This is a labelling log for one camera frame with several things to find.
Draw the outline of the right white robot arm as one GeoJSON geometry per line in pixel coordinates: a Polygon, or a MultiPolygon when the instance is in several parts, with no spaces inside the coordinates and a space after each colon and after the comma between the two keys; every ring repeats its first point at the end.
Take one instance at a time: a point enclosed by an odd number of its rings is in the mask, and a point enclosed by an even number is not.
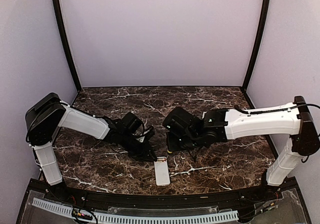
{"type": "Polygon", "coordinates": [[[238,107],[212,109],[199,118],[181,107],[173,109],[162,125],[169,152],[206,147],[249,136],[287,134],[284,149],[268,168],[265,182],[256,188],[255,197],[266,201],[303,157],[320,149],[320,136],[302,96],[285,105],[242,110],[238,107]]]}

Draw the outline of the large white remote control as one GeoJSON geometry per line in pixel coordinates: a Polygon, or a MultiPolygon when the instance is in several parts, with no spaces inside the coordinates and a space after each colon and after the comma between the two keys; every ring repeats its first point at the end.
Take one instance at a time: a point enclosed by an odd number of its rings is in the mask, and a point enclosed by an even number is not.
{"type": "MultiPolygon", "coordinates": [[[[167,157],[158,157],[157,159],[167,159],[167,157]]],[[[168,186],[170,181],[170,174],[168,168],[168,161],[157,163],[154,162],[155,183],[159,187],[168,186]]]]}

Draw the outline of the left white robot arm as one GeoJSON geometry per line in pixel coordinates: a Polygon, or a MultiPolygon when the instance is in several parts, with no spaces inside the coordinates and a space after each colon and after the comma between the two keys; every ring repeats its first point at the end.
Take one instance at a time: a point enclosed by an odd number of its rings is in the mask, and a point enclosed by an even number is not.
{"type": "Polygon", "coordinates": [[[25,141],[33,149],[37,164],[52,186],[51,194],[60,202],[67,202],[71,197],[70,190],[62,184],[64,180],[53,150],[53,142],[60,129],[120,145],[136,161],[157,160],[150,144],[154,128],[145,127],[143,121],[131,112],[120,119],[95,116],[63,102],[56,93],[49,93],[26,112],[25,123],[25,141]]]}

